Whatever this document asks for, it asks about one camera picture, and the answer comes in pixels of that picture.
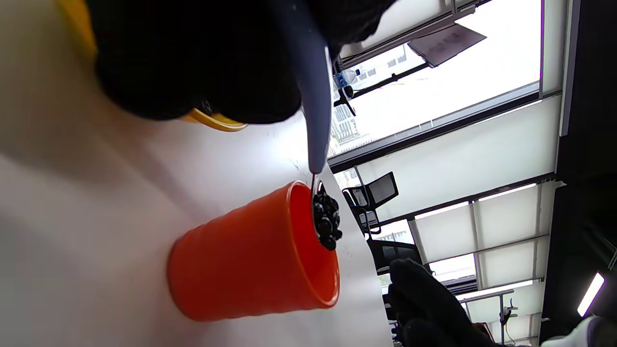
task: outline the gloved hand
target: gloved hand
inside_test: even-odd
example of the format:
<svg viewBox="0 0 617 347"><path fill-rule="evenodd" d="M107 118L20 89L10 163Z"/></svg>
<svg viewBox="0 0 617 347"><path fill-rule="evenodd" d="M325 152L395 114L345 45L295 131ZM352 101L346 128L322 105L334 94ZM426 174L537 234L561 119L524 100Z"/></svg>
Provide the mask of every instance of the gloved hand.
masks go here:
<svg viewBox="0 0 617 347"><path fill-rule="evenodd" d="M300 93L268 0L86 0L96 73L120 107L149 119L198 108L244 123L292 116ZM307 0L331 57L373 34L394 0Z"/></svg>
<svg viewBox="0 0 617 347"><path fill-rule="evenodd" d="M405 347L494 347L475 328L458 300L422 265L412 261L390 263L388 288Z"/></svg>

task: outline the window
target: window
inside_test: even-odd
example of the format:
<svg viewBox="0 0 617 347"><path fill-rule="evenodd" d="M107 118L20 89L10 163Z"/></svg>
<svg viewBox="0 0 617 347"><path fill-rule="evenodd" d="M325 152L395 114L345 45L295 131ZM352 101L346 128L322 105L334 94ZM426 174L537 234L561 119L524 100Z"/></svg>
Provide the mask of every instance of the window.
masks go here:
<svg viewBox="0 0 617 347"><path fill-rule="evenodd" d="M430 263L433 276L440 282L475 276L476 262L473 254Z"/></svg>
<svg viewBox="0 0 617 347"><path fill-rule="evenodd" d="M335 173L334 179L336 180L336 183L339 185L339 188L341 190L353 186L360 186L360 179L358 178L358 174L356 173L354 168L345 170L343 172Z"/></svg>
<svg viewBox="0 0 617 347"><path fill-rule="evenodd" d="M357 132L343 142L333 138L330 156L419 125L432 127L437 118L537 83L540 5L540 0L493 0L458 20L487 39L434 69L420 70L351 100ZM392 72L419 65L418 59L405 45L385 52L355 67L367 77L352 86L357 90L374 85Z"/></svg>
<svg viewBox="0 0 617 347"><path fill-rule="evenodd" d="M412 232L409 229L407 219L382 225L381 233L373 236L373 240L396 241L414 245Z"/></svg>

